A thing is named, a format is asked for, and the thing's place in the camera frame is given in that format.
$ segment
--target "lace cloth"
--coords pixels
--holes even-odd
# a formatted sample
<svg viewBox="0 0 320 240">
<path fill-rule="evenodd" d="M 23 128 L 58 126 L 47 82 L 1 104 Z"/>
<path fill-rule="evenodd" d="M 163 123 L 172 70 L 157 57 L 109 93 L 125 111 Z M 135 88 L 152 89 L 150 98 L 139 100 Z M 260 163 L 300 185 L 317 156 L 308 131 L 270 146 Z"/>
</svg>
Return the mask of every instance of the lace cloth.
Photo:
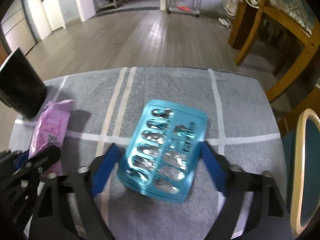
<svg viewBox="0 0 320 240">
<path fill-rule="evenodd" d="M 250 6 L 259 8 L 260 0 L 245 0 Z M 223 6 L 227 11 L 229 17 L 234 18 L 238 9 L 239 0 L 224 0 Z M 270 0 L 271 6 L 277 8 L 280 11 L 286 13 L 295 22 L 297 22 L 302 28 L 304 28 L 309 34 L 312 33 L 313 24 L 308 19 L 308 14 L 305 10 L 302 0 L 289 0 L 287 2 L 283 0 Z"/>
</svg>

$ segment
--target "black container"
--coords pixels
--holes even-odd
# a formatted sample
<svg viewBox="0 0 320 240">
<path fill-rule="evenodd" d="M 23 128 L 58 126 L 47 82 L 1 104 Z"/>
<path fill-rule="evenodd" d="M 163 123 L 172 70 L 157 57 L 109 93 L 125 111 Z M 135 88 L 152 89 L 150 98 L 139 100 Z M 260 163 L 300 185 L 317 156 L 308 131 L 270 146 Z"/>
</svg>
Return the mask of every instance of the black container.
<svg viewBox="0 0 320 240">
<path fill-rule="evenodd" d="M 30 119 L 39 112 L 46 95 L 46 86 L 17 48 L 0 68 L 0 100 Z"/>
</svg>

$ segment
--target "table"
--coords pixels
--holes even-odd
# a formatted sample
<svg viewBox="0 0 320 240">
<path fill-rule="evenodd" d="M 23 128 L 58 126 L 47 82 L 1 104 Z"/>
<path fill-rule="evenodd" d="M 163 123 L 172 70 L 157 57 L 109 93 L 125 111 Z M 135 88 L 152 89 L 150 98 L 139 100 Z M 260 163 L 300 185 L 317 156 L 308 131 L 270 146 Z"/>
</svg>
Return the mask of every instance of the table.
<svg viewBox="0 0 320 240">
<path fill-rule="evenodd" d="M 46 102 L 75 100 L 61 154 L 65 174 L 89 165 L 112 142 L 124 152 L 145 104 L 162 99 L 206 112 L 206 140 L 214 149 L 245 171 L 273 172 L 286 198 L 279 130 L 266 95 L 254 78 L 211 69 L 134 67 L 74 74 L 45 83 Z M 29 148 L 36 119 L 17 117 L 10 149 Z M 117 240 L 203 240 L 223 206 L 224 197 L 215 190 L 201 159 L 191 193 L 181 204 L 148 198 L 126 188 L 118 181 L 116 169 L 96 201 Z M 247 192 L 234 236 L 244 229 L 251 199 Z M 76 212 L 74 217 L 81 231 Z"/>
</svg>

